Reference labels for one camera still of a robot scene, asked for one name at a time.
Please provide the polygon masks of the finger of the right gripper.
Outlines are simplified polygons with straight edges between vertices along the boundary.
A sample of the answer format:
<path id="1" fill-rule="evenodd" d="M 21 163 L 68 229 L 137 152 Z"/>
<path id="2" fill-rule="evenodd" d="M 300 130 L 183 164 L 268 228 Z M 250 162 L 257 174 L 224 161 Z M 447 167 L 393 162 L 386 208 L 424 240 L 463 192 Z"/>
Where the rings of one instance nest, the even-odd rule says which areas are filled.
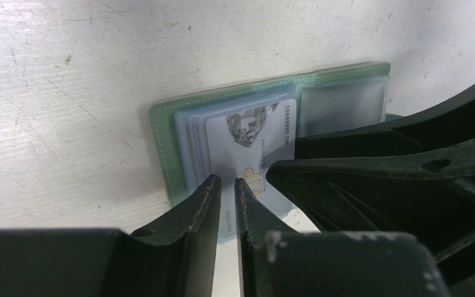
<path id="1" fill-rule="evenodd" d="M 396 157 L 279 161 L 267 179 L 320 231 L 410 233 L 439 261 L 475 252 L 475 139 Z"/>
<path id="2" fill-rule="evenodd" d="M 438 105 L 384 123 L 297 139 L 295 159 L 387 157 L 475 138 L 475 84 Z"/>

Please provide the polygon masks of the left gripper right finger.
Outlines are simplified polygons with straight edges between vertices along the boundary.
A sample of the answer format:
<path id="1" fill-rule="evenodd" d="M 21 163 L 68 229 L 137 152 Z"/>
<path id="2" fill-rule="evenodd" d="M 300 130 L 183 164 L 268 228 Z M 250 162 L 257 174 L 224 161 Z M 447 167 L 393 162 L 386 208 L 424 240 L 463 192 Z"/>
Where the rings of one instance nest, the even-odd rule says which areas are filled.
<path id="1" fill-rule="evenodd" d="M 267 209 L 242 178 L 235 180 L 234 198 L 241 295 L 299 296 L 302 234 Z"/>

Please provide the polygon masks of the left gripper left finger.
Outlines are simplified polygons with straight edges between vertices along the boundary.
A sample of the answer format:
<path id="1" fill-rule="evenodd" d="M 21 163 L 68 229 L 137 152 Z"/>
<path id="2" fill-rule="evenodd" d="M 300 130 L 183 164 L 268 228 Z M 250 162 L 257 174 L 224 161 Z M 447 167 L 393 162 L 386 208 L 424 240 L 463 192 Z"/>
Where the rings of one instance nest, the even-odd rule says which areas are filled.
<path id="1" fill-rule="evenodd" d="M 221 179 L 210 175 L 184 201 L 131 237 L 147 296 L 211 296 L 220 222 Z"/>

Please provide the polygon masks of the white VIP card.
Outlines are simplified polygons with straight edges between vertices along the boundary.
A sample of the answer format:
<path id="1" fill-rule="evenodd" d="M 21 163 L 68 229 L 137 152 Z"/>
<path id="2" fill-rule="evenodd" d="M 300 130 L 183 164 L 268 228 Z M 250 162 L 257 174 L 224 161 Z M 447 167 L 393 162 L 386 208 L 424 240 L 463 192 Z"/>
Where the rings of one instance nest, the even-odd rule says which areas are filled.
<path id="1" fill-rule="evenodd" d="M 295 99 L 278 98 L 206 122 L 210 172 L 222 182 L 218 243 L 237 235 L 234 182 L 238 178 L 275 215 L 283 217 L 292 209 L 292 203 L 267 181 L 266 173 L 274 162 L 294 158 L 296 107 Z"/>

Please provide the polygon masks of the green card holder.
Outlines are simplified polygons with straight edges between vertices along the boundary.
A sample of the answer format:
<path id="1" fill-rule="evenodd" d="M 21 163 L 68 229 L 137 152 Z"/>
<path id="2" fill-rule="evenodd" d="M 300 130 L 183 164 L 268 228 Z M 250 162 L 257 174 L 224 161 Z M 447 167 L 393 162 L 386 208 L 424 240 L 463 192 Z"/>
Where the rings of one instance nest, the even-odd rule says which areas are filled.
<path id="1" fill-rule="evenodd" d="M 394 115 L 386 114 L 386 95 L 374 95 L 362 98 L 365 91 L 355 91 L 357 85 L 363 82 L 381 80 L 383 90 L 387 89 L 390 77 L 391 64 L 383 61 L 362 62 L 330 69 L 321 69 L 313 72 L 286 75 L 274 79 L 258 82 L 249 82 L 229 87 L 217 88 L 205 92 L 172 98 L 153 105 L 149 110 L 149 118 L 158 152 L 161 170 L 171 206 L 184 201 L 189 195 L 185 179 L 185 170 L 180 146 L 179 133 L 176 129 L 174 116 L 178 111 L 197 107 L 211 107 L 216 103 L 226 102 L 253 93 L 272 91 L 290 85 L 297 88 L 296 101 L 306 106 L 325 103 L 327 98 L 339 107 L 332 108 L 333 115 L 326 115 L 321 109 L 312 116 L 303 112 L 298 117 L 296 136 L 314 136 L 329 132 L 345 131 L 371 124 L 382 123 L 384 120 L 394 119 Z M 352 92 L 353 99 L 343 95 L 324 95 L 326 89 L 333 86 L 346 87 Z M 354 99 L 368 103 L 363 111 L 355 111 Z"/>

